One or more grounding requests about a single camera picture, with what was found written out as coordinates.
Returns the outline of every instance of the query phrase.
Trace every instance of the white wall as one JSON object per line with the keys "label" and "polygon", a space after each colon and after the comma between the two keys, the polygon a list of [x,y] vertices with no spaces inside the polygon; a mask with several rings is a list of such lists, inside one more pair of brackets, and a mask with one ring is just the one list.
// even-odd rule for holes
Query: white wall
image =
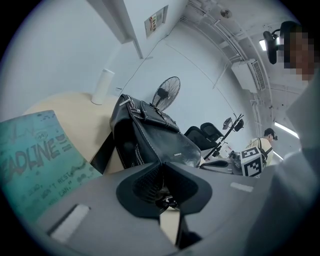
{"label": "white wall", "polygon": [[0,76],[0,121],[53,94],[93,92],[119,44],[87,1],[42,2],[7,49]]}
{"label": "white wall", "polygon": [[[188,0],[123,0],[132,24],[135,37],[145,58],[159,40],[176,25],[185,10]],[[168,6],[166,21],[147,38],[145,20],[163,7]]]}
{"label": "white wall", "polygon": [[184,133],[190,126],[213,123],[222,133],[223,122],[234,119],[233,113],[244,114],[245,128],[232,132],[227,142],[241,150],[254,137],[253,112],[248,95],[241,89],[232,71],[228,70],[212,89],[225,66],[218,49],[198,32],[179,23],[171,34],[158,43],[123,93],[151,102],[159,85],[167,78],[180,78],[181,89],[165,111],[177,121]]}

